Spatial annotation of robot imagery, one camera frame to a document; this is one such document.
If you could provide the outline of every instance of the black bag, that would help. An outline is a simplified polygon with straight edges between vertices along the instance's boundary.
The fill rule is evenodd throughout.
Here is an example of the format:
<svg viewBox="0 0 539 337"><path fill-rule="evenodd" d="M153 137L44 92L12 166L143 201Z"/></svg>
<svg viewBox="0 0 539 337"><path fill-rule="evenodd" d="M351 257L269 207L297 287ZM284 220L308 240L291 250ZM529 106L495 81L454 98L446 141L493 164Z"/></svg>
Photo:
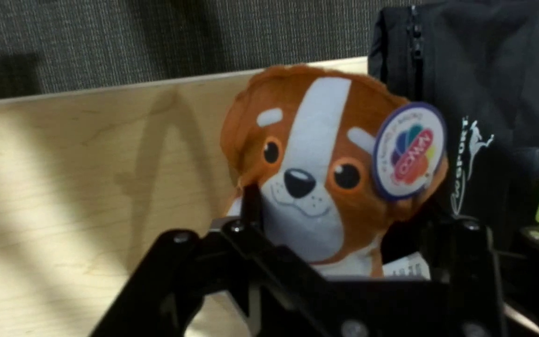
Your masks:
<svg viewBox="0 0 539 337"><path fill-rule="evenodd" d="M385 8L368 70L445 117L450 167L431 203L441 218L476 218L497 250L536 225L539 3Z"/></svg>

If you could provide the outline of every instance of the plush dog face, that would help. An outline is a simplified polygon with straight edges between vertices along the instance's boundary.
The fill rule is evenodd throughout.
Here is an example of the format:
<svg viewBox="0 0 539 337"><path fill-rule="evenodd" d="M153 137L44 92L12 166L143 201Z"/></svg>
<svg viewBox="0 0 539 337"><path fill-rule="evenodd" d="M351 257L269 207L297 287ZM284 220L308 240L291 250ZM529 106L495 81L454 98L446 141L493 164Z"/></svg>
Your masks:
<svg viewBox="0 0 539 337"><path fill-rule="evenodd" d="M420 197L392 205L370 179L373 136L405 104L360 76L270 68L254 78L220 145L239 188L259 188L267 239L308 263L334 263L413 216L443 166Z"/></svg>

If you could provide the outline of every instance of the tag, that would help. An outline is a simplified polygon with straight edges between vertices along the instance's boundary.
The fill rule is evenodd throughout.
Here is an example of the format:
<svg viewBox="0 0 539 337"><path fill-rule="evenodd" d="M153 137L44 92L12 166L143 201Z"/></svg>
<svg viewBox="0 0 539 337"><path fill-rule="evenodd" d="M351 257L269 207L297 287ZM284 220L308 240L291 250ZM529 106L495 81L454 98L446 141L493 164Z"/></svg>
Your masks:
<svg viewBox="0 0 539 337"><path fill-rule="evenodd" d="M381 267L383 278L403 278L403 280L430 280L430 268L426 267L420 253L405 255L398 261Z"/></svg>
<svg viewBox="0 0 539 337"><path fill-rule="evenodd" d="M426 104L394 111L379 128L373 149L372 179L387 201L418 195L441 162L445 128L439 113Z"/></svg>

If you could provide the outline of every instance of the colorful logo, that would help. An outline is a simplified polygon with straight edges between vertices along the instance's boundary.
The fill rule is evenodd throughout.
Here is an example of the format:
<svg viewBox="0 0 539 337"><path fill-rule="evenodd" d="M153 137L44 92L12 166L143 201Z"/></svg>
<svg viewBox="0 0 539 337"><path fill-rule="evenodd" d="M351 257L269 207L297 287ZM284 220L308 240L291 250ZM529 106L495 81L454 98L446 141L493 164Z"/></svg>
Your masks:
<svg viewBox="0 0 539 337"><path fill-rule="evenodd" d="M439 113L424 104L409 104L383 122L373 149L373 184L385 199L420 194L439 166L445 132Z"/></svg>

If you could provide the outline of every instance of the brown and white plush toy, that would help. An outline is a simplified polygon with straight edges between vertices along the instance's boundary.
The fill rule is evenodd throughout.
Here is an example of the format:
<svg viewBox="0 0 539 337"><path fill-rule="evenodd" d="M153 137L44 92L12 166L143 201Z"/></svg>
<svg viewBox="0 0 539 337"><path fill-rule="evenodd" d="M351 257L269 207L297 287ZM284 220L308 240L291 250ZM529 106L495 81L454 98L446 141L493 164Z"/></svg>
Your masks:
<svg viewBox="0 0 539 337"><path fill-rule="evenodd" d="M381 276L379 240L446 173L435 109L366 76L306 66L252 78L226 115L220 149L241 192L257 186L263 235L325 278Z"/></svg>

